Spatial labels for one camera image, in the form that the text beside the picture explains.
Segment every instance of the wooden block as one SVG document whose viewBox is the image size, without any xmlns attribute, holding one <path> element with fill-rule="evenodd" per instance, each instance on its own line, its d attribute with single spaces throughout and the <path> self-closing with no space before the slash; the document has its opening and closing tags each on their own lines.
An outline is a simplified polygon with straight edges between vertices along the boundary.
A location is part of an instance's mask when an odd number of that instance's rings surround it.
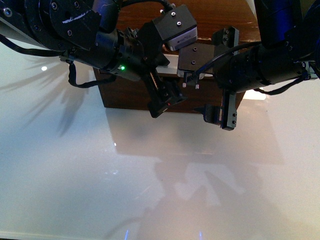
<svg viewBox="0 0 320 240">
<path fill-rule="evenodd" d="M 99 71 L 98 69 L 95 69 L 94 73 L 97 80 L 107 79 L 110 76 L 106 72 Z M 205 104 L 220 106 L 223 91 L 218 88 L 217 83 L 211 80 L 203 80 L 200 83 L 200 89 L 198 90 L 192 86 L 180 88 L 188 99 L 173 106 L 168 112 L 197 113 L 194 109 L 203 107 Z M 106 108 L 148 110 L 147 104 L 151 101 L 143 81 L 133 82 L 118 77 L 115 82 L 100 85 L 99 90 L 103 105 Z M 237 108 L 239 107 L 243 96 L 244 93 L 237 95 Z"/>
<path fill-rule="evenodd" d="M 210 43 L 214 32 L 233 26 L 240 31 L 240 43 L 260 40 L 258 23 L 248 3 L 245 0 L 175 0 L 176 6 L 185 4 L 197 21 L 200 43 Z M 125 7 L 121 10 L 117 28 L 124 30 L 141 28 L 159 16 L 162 6 L 156 2 L 145 2 Z M 178 54 L 163 50 L 166 54 Z M 108 78 L 106 72 L 94 70 L 97 80 Z M 103 104 L 106 108 L 147 110 L 150 97 L 142 81 L 132 82 L 118 77 L 113 83 L 99 86 Z M 188 100 L 177 104 L 169 111 L 179 113 L 195 113 L 194 108 L 203 107 L 206 103 L 219 106 L 222 100 L 222 90 L 213 80 L 200 82 L 200 89 L 188 86 L 181 89 Z M 238 108 L 244 93 L 237 95 Z"/>
</svg>

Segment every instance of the dark wood surface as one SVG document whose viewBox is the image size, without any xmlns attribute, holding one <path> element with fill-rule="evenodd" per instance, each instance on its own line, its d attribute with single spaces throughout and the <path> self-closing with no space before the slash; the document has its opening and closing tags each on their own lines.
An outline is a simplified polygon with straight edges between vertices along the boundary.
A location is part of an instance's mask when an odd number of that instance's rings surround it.
<svg viewBox="0 0 320 240">
<path fill-rule="evenodd" d="M 176 0 L 176 6 L 185 4 L 197 21 L 198 36 L 203 39 L 211 38 L 212 34 L 225 27 L 233 26 L 240 31 L 240 42 L 260 40 L 258 23 L 245 0 Z M 160 14 L 161 4 L 155 2 L 139 3 L 121 10 L 117 28 L 124 30 L 141 26 Z M 106 74 L 95 69 L 98 80 L 108 78 Z M 200 89 L 189 86 L 181 89 L 188 100 L 170 109 L 171 112 L 195 113 L 194 108 L 206 103 L 220 105 L 222 90 L 213 80 L 200 82 Z M 111 84 L 99 86 L 103 105 L 106 108 L 147 110 L 150 101 L 149 94 L 142 81 L 132 82 L 118 77 Z M 237 107 L 244 93 L 237 95 Z"/>
</svg>

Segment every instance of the black cable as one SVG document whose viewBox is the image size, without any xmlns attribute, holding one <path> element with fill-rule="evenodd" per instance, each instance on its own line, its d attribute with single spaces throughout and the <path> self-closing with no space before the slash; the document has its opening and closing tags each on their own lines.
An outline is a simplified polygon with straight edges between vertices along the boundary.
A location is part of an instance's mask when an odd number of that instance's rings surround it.
<svg viewBox="0 0 320 240">
<path fill-rule="evenodd" d="M 169 12 L 173 9 L 173 7 L 171 6 L 171 4 L 168 0 L 127 0 L 122 3 L 121 7 L 124 8 L 124 7 L 130 6 L 132 4 L 139 4 L 139 3 L 145 3 L 145 2 L 160 3 L 163 5 L 164 10 L 166 12 Z"/>
<path fill-rule="evenodd" d="M 200 67 L 198 70 L 194 71 L 192 73 L 192 75 L 187 78 L 187 81 L 190 82 L 192 80 L 198 79 L 200 77 L 200 74 L 202 74 L 202 73 L 206 72 L 208 69 L 212 68 L 216 61 L 218 61 L 218 60 L 220 60 L 220 59 L 222 59 L 222 58 L 224 58 L 224 57 L 226 57 L 226 56 L 228 56 L 228 55 L 230 55 L 230 54 L 232 54 L 232 53 L 234 53 L 236 51 L 239 51 L 241 49 L 250 48 L 250 47 L 259 45 L 260 43 L 261 43 L 260 41 L 253 41 L 253 42 L 244 43 L 244 44 L 241 44 L 241 45 L 238 45 L 238 46 L 230 48 L 225 53 L 212 58 L 205 65 Z"/>
<path fill-rule="evenodd" d="M 63 52 L 62 51 L 52 51 L 52 50 L 42 50 L 42 49 L 26 49 L 23 47 L 20 47 L 7 39 L 5 36 L 0 34 L 0 42 L 6 45 L 8 48 L 25 55 L 31 55 L 31 56 L 38 56 L 38 57 L 57 57 L 60 56 Z"/>
<path fill-rule="evenodd" d="M 284 93 L 285 91 L 287 91 L 289 88 L 293 87 L 294 85 L 297 85 L 299 83 L 302 83 L 305 80 L 309 80 L 310 78 L 307 78 L 305 76 L 301 76 L 300 78 L 294 80 L 293 82 L 290 82 L 289 84 L 280 87 L 276 90 L 272 90 L 272 91 L 264 91 L 260 88 L 254 89 L 256 92 L 262 93 L 262 94 L 266 94 L 266 95 L 270 95 L 270 96 L 274 96 L 274 95 L 279 95 Z"/>
<path fill-rule="evenodd" d="M 303 19 L 303 21 L 305 21 L 308 18 L 312 18 L 314 12 L 317 10 L 317 8 L 320 7 L 320 0 L 316 0 L 311 7 L 309 8 L 309 10 L 306 12 L 305 17 Z"/>
<path fill-rule="evenodd" d="M 89 81 L 89 82 L 85 82 L 82 84 L 77 84 L 77 70 L 76 70 L 76 65 L 73 62 L 68 62 L 70 64 L 69 66 L 69 83 L 76 87 L 76 88 L 80 88 L 80 89 L 88 89 L 94 86 L 98 86 L 98 85 L 103 85 L 103 84 L 109 84 L 114 82 L 117 79 L 116 75 L 111 75 L 109 78 L 107 79 L 103 79 L 103 80 L 96 80 L 96 81 Z"/>
</svg>

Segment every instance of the bolt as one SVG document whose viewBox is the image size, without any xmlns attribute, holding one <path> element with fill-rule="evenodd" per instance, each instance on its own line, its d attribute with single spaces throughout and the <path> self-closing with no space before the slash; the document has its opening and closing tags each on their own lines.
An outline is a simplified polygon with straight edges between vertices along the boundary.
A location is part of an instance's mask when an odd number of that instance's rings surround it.
<svg viewBox="0 0 320 240">
<path fill-rule="evenodd" d="M 68 30 L 67 34 L 68 34 L 69 37 L 72 37 L 72 35 L 73 35 L 73 33 L 72 33 L 72 31 L 70 29 Z"/>
<path fill-rule="evenodd" d="M 79 2 L 75 1 L 75 2 L 74 2 L 74 7 L 75 7 L 76 9 L 79 9 L 79 8 L 80 8 Z"/>
<path fill-rule="evenodd" d="M 58 5 L 56 2 L 52 2 L 51 3 L 51 8 L 54 10 L 54 11 L 57 11 L 58 10 Z"/>
<path fill-rule="evenodd" d="M 36 32 L 40 32 L 41 31 L 41 28 L 39 27 L 39 25 L 34 25 L 34 30 Z"/>
<path fill-rule="evenodd" d="M 12 16 L 12 11 L 11 11 L 10 8 L 5 7 L 5 8 L 2 9 L 2 10 L 3 10 L 4 15 L 5 15 L 7 18 L 10 18 L 10 17 Z"/>
</svg>

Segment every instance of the screw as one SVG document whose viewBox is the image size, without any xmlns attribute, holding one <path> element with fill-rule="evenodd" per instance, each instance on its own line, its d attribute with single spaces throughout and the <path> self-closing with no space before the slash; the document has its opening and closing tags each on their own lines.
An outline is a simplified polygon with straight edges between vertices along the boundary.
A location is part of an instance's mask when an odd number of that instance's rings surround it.
<svg viewBox="0 0 320 240">
<path fill-rule="evenodd" d="M 72 37 L 72 35 L 73 35 L 73 33 L 72 33 L 72 31 L 70 29 L 68 30 L 67 34 L 68 34 L 69 37 Z"/>
<path fill-rule="evenodd" d="M 57 11 L 58 10 L 58 5 L 56 2 L 53 2 L 51 3 L 51 8 L 54 10 L 54 11 Z"/>
<path fill-rule="evenodd" d="M 34 30 L 36 32 L 40 32 L 41 31 L 41 28 L 39 27 L 39 25 L 34 25 Z"/>
<path fill-rule="evenodd" d="M 3 13 L 7 18 L 10 18 L 12 16 L 12 11 L 10 8 L 6 7 L 3 9 Z"/>
<path fill-rule="evenodd" d="M 74 2 L 74 7 L 75 7 L 76 9 L 79 9 L 79 8 L 80 8 L 79 2 L 75 1 L 75 2 Z"/>
</svg>

